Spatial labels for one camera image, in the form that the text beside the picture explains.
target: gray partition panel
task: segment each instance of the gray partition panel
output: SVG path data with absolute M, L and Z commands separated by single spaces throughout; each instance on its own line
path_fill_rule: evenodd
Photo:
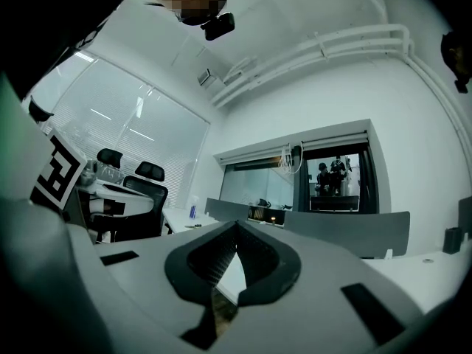
M 472 197 L 459 201 L 458 227 L 468 233 L 469 240 L 472 239 Z
M 287 212 L 284 229 L 342 246 L 359 257 L 384 257 L 406 253 L 410 213 L 323 214 Z
M 206 200 L 205 214 L 207 212 L 209 216 L 217 221 L 247 221 L 249 206 L 208 198 Z
M 67 223 L 87 228 L 86 220 L 83 217 L 82 207 L 80 205 L 78 188 L 74 187 L 72 189 L 71 195 L 69 196 L 63 211 L 69 214 L 69 219 L 66 220 Z

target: black office chair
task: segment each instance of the black office chair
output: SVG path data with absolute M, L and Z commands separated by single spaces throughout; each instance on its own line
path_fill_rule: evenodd
M 138 166 L 138 169 L 136 169 L 135 174 L 154 181 L 162 182 L 164 180 L 164 169 L 150 162 L 142 162 Z M 137 240 L 160 236 L 164 222 L 162 207 L 169 193 L 167 188 L 136 176 L 126 176 L 123 181 L 123 186 L 151 197 L 154 200 L 154 208 L 147 214 L 126 218 L 126 226 L 132 227 L 132 229 L 117 230 L 115 241 Z
M 48 113 L 47 111 L 40 108 L 32 96 L 29 102 L 28 112 L 36 123 L 45 122 L 54 115 L 53 113 Z
M 125 175 L 121 170 L 121 158 L 123 154 L 117 150 L 103 148 L 97 154 L 98 170 L 97 177 L 99 180 L 111 182 L 113 184 L 121 184 Z

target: window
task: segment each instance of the window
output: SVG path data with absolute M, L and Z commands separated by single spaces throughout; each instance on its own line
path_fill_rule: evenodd
M 51 112 L 67 88 L 94 62 L 82 52 L 67 59 L 47 74 L 31 91 L 35 102 L 45 111 Z
M 377 212 L 368 143 L 309 150 L 303 162 L 300 211 Z
M 278 161 L 275 158 L 227 165 L 220 199 L 271 209 L 291 208 L 294 175 L 284 174 L 277 166 Z
M 125 175 L 144 161 L 163 167 L 166 205 L 184 207 L 208 122 L 100 59 L 78 76 L 53 113 L 44 130 L 56 127 L 89 159 L 111 148 L 123 153 Z

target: white wall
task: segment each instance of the white wall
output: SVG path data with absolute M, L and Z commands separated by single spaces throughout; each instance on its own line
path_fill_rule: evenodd
M 472 91 L 460 94 L 452 71 L 444 64 L 441 56 L 443 35 L 452 29 L 441 12 L 430 0 L 385 0 L 390 24 L 408 27 L 415 44 L 416 55 L 445 81 L 463 109 L 461 119 L 470 128 L 472 125 Z
M 370 150 L 372 151 L 372 160 L 374 161 L 375 175 L 377 176 L 379 194 L 378 211 L 380 213 L 392 212 L 392 193 L 390 191 L 389 172 L 387 170 L 382 144 L 372 122 L 370 123 L 367 133 L 369 135 Z
M 224 111 L 217 111 L 208 103 L 197 80 L 177 74 L 170 67 L 160 66 L 156 61 L 145 58 L 119 40 L 108 37 L 106 32 L 100 33 L 87 50 L 140 77 L 210 123 L 193 175 L 189 195 L 197 195 L 203 202 L 207 198 L 218 198 L 224 169 L 212 154 L 216 142 L 221 136 L 221 128 L 226 116 Z
M 410 211 L 407 254 L 441 247 L 457 225 L 457 202 L 471 194 L 454 128 L 426 84 L 396 59 L 354 63 L 280 80 L 246 94 L 225 123 L 219 150 L 231 150 L 317 127 L 371 119 L 386 162 L 393 212 Z

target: chair headrest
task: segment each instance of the chair headrest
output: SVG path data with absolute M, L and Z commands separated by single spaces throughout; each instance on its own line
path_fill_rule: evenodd
M 40 108 L 32 96 L 29 102 L 28 112 L 36 122 L 45 122 L 54 115 Z
M 150 162 L 142 162 L 136 169 L 135 174 L 159 182 L 163 182 L 165 177 L 164 169 Z
M 115 168 L 120 168 L 121 164 L 121 158 L 123 154 L 121 152 L 118 152 L 117 150 L 111 150 L 109 148 L 103 148 L 98 154 L 97 154 L 97 160 L 99 162 L 102 162 L 104 164 L 111 165 L 112 167 Z

